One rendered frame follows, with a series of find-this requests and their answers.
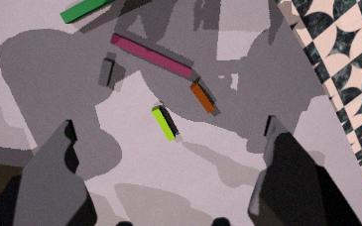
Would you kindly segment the grey rod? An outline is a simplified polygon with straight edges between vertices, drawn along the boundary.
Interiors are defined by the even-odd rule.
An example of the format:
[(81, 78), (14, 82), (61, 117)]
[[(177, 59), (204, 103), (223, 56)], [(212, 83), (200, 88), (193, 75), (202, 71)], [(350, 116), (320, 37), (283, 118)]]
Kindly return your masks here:
[(99, 75), (99, 80), (98, 80), (98, 85), (101, 85), (104, 87), (107, 87), (109, 85), (114, 61), (115, 60), (107, 58), (107, 57), (103, 59), (101, 70), (100, 70), (100, 75)]

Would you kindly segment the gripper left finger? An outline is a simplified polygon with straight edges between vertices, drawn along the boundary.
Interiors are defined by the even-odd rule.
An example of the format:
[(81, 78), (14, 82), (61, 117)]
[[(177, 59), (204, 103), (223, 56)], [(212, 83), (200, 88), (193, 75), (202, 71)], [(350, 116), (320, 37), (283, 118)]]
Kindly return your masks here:
[(0, 226), (95, 226), (97, 213), (64, 120), (0, 194)]

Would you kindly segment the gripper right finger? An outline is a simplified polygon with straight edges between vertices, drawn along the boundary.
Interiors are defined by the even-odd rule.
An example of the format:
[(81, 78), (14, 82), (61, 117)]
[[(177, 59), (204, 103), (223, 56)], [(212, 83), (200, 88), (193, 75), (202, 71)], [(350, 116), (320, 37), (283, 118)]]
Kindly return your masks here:
[(254, 226), (362, 226), (329, 175), (275, 115), (269, 115), (267, 143), (248, 216)]

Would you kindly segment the orange rod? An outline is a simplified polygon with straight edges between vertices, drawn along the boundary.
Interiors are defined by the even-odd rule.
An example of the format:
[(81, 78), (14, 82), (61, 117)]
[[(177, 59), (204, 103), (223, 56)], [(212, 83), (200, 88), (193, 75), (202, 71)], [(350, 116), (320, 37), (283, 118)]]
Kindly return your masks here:
[(203, 92), (199, 84), (196, 82), (193, 85), (190, 86), (191, 91), (194, 93), (196, 98), (199, 100), (199, 102), (202, 104), (204, 109), (207, 111), (207, 113), (210, 113), (211, 111), (215, 110), (214, 106), (206, 96), (206, 94)]

